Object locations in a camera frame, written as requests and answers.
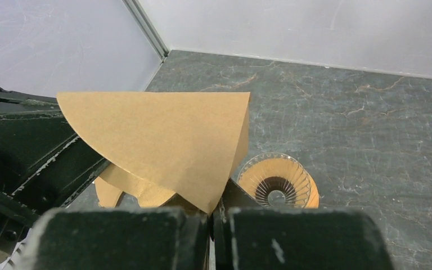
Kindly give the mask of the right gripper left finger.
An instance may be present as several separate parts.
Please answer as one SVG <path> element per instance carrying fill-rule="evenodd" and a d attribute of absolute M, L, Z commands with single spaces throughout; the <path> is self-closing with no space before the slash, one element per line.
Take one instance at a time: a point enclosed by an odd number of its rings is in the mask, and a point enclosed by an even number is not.
<path fill-rule="evenodd" d="M 208 216 L 179 195 L 158 208 L 54 208 L 17 269 L 208 269 Z"/>

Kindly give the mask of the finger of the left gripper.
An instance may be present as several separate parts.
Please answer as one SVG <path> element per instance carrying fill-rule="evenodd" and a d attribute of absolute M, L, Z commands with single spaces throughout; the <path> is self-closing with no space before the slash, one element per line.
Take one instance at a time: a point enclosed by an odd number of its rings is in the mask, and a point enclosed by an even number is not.
<path fill-rule="evenodd" d="M 0 264 L 43 213 L 72 203 L 108 164 L 55 98 L 0 87 Z"/>

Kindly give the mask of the single brown paper filter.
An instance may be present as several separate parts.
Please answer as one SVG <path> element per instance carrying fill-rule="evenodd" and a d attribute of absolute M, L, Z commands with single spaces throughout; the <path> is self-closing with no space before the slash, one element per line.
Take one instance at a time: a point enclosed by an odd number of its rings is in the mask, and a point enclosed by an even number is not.
<path fill-rule="evenodd" d="M 73 130 L 109 161 L 95 180 L 99 204 L 122 194 L 143 208 L 175 195 L 210 214 L 248 152 L 247 92 L 60 92 Z"/>

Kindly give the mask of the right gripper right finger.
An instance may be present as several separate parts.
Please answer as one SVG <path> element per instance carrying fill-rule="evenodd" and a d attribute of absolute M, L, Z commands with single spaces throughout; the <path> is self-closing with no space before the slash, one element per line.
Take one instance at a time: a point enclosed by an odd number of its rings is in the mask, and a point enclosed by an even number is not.
<path fill-rule="evenodd" d="M 213 212 L 216 269 L 393 269 L 373 219 L 351 209 L 264 208 L 229 180 Z"/>

